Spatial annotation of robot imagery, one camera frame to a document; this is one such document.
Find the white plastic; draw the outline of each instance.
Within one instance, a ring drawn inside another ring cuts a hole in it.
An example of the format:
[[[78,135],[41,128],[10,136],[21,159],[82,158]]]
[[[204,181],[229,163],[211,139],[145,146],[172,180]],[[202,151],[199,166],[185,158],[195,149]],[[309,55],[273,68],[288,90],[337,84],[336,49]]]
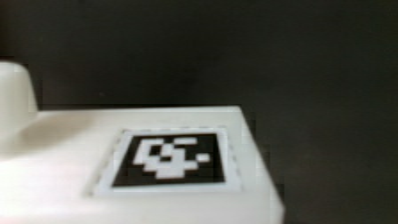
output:
[[[238,107],[39,112],[34,119],[26,71],[9,63],[0,71],[0,130],[16,146],[0,142],[0,223],[282,223],[282,203]],[[225,129],[241,191],[92,195],[122,131],[201,127]]]
[[[0,62],[0,142],[28,125],[37,115],[34,90],[26,69]]]

